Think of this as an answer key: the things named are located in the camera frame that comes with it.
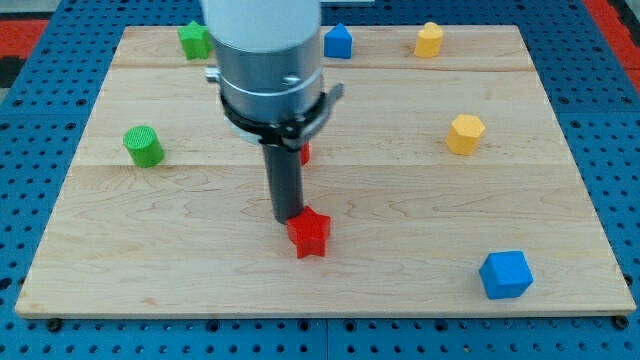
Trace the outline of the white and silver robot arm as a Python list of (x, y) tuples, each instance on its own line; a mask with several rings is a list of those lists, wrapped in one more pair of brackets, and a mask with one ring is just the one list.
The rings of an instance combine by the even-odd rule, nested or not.
[(324, 89), (321, 2), (202, 0), (226, 118), (250, 140), (298, 151), (344, 94)]

